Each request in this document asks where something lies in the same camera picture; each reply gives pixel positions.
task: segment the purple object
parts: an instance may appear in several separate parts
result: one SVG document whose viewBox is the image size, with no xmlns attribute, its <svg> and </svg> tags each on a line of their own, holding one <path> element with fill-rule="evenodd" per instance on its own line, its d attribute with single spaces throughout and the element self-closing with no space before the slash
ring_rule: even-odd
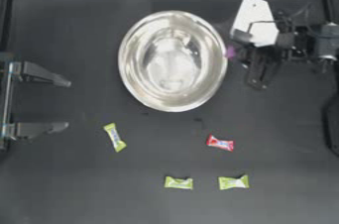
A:
<svg viewBox="0 0 339 224">
<path fill-rule="evenodd" d="M 227 53 L 226 53 L 226 58 L 232 58 L 236 55 L 236 49 L 234 46 L 228 46 L 227 48 Z"/>
</svg>

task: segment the red candy wrapper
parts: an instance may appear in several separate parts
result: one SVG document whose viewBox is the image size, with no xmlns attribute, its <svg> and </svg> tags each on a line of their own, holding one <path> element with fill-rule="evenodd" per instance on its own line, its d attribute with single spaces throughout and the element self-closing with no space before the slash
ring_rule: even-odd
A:
<svg viewBox="0 0 339 224">
<path fill-rule="evenodd" d="M 214 135 L 210 135 L 208 140 L 207 140 L 207 146 L 215 147 L 219 149 L 224 149 L 224 150 L 232 152 L 234 147 L 235 147 L 235 142 L 234 141 L 220 141 L 219 139 L 215 138 Z"/>
</svg>

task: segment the black tray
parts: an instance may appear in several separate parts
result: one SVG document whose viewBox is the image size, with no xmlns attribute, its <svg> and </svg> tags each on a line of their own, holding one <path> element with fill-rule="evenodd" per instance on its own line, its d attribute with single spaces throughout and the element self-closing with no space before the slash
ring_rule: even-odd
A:
<svg viewBox="0 0 339 224">
<path fill-rule="evenodd" d="M 324 0 L 267 0 L 311 21 Z M 228 31 L 242 0 L 7 0 L 1 49 L 64 75 L 71 89 L 21 85 L 15 119 L 67 120 L 71 128 L 13 144 L 0 163 L 1 223 L 335 223 L 338 158 L 324 144 L 322 108 L 335 72 L 286 64 L 267 91 L 244 84 L 236 60 L 216 96 L 180 114 L 144 107 L 119 78 L 116 52 L 150 13 L 184 10 Z M 101 127 L 115 122 L 127 149 L 116 154 Z M 234 153 L 206 146 L 212 133 Z M 251 189 L 219 191 L 218 176 L 250 175 Z M 191 176 L 194 191 L 164 189 Z"/>
</svg>

